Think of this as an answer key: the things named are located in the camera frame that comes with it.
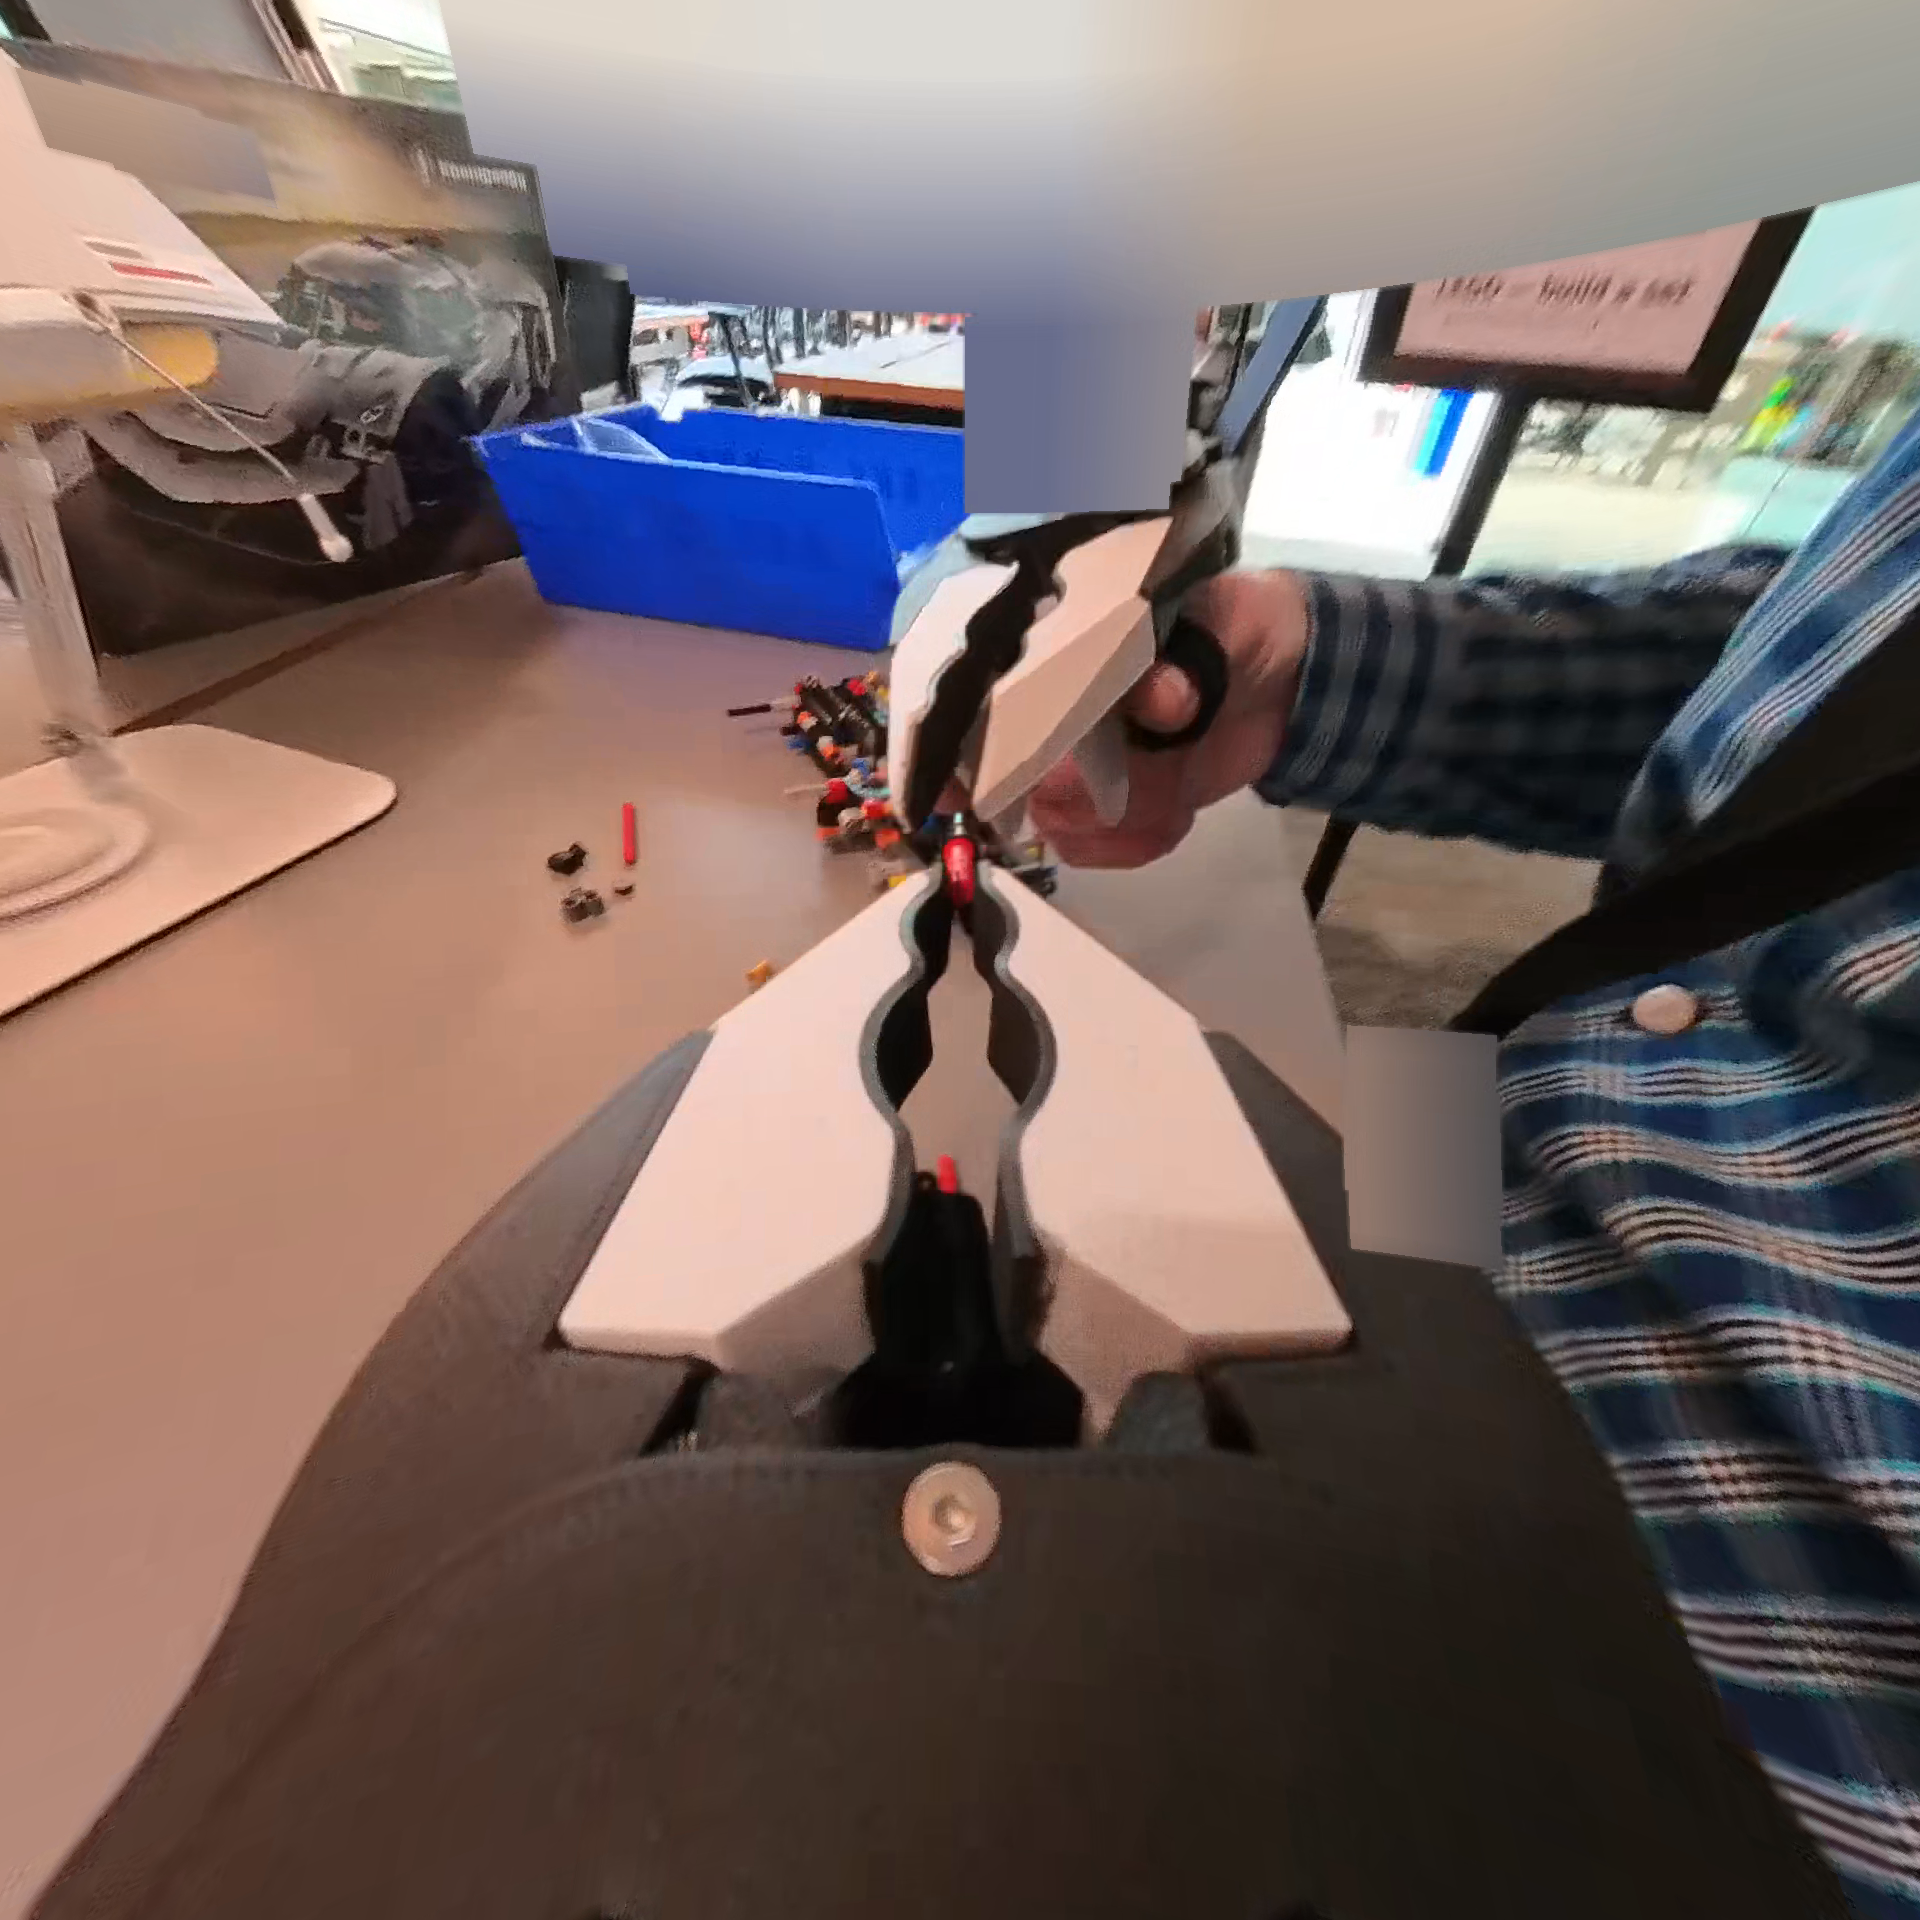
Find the person's right hand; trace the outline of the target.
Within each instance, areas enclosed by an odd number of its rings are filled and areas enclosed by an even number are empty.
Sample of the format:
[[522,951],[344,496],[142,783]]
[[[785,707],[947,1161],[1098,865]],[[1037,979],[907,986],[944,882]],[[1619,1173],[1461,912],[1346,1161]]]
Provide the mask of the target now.
[[1074,759],[1029,797],[1029,821],[1072,872],[1127,874],[1173,853],[1203,809],[1249,789],[1279,755],[1310,638],[1305,582],[1285,570],[1199,584],[1185,615],[1222,654],[1226,680],[1203,734],[1178,747],[1125,743],[1127,807],[1105,823]]

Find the wall poster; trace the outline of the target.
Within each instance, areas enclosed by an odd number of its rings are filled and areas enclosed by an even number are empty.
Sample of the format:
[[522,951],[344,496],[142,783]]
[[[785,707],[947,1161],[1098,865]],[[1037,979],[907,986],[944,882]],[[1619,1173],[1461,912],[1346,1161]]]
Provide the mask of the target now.
[[40,131],[142,182],[277,328],[208,328],[198,398],[39,431],[95,656],[512,561],[471,439],[570,416],[533,167],[455,112],[18,40]]

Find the blue plastic bin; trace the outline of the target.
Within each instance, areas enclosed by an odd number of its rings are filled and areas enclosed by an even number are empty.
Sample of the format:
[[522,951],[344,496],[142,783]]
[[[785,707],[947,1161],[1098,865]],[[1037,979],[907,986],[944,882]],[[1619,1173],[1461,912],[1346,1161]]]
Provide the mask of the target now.
[[880,654],[902,579],[963,518],[955,429],[646,406],[593,416],[670,463],[581,453],[566,419],[471,439],[557,609]]

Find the person's plaid shirt torso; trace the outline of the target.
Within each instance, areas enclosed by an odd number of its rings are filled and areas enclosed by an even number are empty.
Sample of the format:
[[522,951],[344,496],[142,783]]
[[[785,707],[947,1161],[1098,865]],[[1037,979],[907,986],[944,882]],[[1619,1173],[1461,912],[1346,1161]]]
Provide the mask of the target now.
[[[1502,775],[1474,832],[1608,905],[1914,778],[1914,423],[1767,582],[1633,775]],[[1504,1053],[1509,1304],[1693,1656],[1854,1917],[1914,1917],[1914,856]]]

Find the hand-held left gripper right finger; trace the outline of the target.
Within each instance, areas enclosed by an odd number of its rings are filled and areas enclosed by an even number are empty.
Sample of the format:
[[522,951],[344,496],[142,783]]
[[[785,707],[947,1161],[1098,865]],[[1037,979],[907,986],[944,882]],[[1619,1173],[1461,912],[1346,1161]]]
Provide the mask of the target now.
[[1083,1437],[1149,1376],[1344,1351],[1353,1320],[1199,1022],[991,872],[970,951],[1014,1102],[997,1163],[1014,1337],[1072,1383]]

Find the person's right forearm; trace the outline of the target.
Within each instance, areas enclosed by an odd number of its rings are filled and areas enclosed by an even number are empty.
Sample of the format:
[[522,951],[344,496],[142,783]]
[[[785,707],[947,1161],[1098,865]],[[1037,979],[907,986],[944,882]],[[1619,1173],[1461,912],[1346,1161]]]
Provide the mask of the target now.
[[1425,584],[1296,571],[1302,669],[1254,792],[1598,863],[1643,762],[1790,553],[1729,544],[1630,571]]

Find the white book stand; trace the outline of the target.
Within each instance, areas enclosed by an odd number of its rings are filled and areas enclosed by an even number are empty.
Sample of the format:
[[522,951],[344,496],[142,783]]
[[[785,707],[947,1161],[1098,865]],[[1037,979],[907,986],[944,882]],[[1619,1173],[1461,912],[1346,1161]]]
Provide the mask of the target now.
[[205,328],[126,326],[85,296],[3,291],[3,561],[45,758],[3,775],[1,1015],[107,969],[381,819],[392,781],[232,731],[107,730],[39,426],[198,398]]

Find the multicoloured lego assembly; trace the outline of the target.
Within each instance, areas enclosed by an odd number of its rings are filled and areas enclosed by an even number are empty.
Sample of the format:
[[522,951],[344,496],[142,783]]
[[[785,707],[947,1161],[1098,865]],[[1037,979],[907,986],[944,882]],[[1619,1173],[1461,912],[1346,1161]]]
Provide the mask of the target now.
[[[925,821],[919,832],[905,832],[894,811],[886,674],[864,670],[842,680],[802,678],[773,699],[729,707],[727,720],[778,736],[789,758],[803,769],[785,797],[811,807],[822,853],[864,857],[878,897],[915,879],[928,863],[938,863],[938,851],[925,839]],[[993,869],[1034,897],[1055,897],[1061,872],[1045,841],[977,821],[985,829],[976,851],[979,872]]]

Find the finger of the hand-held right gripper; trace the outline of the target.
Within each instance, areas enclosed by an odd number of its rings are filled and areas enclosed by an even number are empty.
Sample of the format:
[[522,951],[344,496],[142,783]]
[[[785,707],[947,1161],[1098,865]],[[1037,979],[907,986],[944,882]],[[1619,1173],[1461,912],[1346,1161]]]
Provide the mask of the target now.
[[1122,819],[1128,775],[1115,712],[1159,651],[1145,584],[1168,529],[1168,515],[1128,519],[1041,566],[1040,614],[985,707],[970,775],[977,819],[1017,823],[1061,762],[1075,762],[1101,825]]
[[1055,568],[944,546],[902,590],[890,654],[889,778],[897,825],[973,805],[991,697],[1054,594]]

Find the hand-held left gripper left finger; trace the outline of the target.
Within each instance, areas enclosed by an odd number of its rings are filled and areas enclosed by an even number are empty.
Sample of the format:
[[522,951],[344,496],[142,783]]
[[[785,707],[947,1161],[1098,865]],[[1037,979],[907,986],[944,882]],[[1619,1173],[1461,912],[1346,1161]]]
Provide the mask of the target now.
[[722,1015],[557,1334],[578,1353],[870,1353],[905,1221],[899,1106],[933,1058],[952,912],[920,874]]

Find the framed sign board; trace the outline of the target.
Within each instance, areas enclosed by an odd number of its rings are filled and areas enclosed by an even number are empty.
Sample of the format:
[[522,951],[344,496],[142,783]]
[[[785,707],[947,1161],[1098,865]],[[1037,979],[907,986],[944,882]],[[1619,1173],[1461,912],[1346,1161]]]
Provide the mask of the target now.
[[1354,378],[1705,416],[1809,208],[1662,242],[1376,294]]

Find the lego instruction book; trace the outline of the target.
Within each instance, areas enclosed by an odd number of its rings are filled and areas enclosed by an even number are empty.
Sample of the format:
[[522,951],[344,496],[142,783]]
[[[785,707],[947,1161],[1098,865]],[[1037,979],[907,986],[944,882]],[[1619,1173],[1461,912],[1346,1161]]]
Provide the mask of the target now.
[[50,145],[1,63],[3,297],[64,301],[112,326],[274,330],[274,310],[136,178]]

